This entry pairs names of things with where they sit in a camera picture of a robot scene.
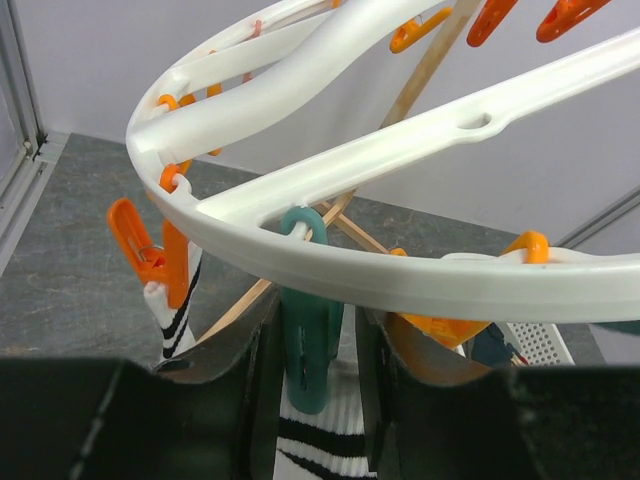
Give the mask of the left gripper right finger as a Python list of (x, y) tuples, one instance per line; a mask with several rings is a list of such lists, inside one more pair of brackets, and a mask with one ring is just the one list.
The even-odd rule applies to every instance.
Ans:
[(366, 454), (381, 479), (481, 479), (494, 378), (403, 319), (355, 314)]

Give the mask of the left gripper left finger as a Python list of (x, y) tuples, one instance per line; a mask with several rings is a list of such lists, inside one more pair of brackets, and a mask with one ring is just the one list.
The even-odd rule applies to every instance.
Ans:
[(270, 479), (280, 408), (279, 290), (238, 320), (154, 370), (182, 387), (163, 479)]

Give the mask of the dark navy sock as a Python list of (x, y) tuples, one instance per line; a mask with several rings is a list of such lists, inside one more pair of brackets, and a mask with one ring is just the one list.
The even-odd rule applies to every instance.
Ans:
[(509, 342), (495, 324), (489, 324), (469, 343), (469, 358), (490, 368), (528, 366), (526, 358)]

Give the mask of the white sock black stripes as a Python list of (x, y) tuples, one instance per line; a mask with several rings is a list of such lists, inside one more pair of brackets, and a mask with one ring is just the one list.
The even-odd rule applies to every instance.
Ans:
[(339, 352), (328, 372), (323, 411), (308, 415), (282, 396), (275, 479), (375, 479), (365, 453), (355, 307), (344, 308)]

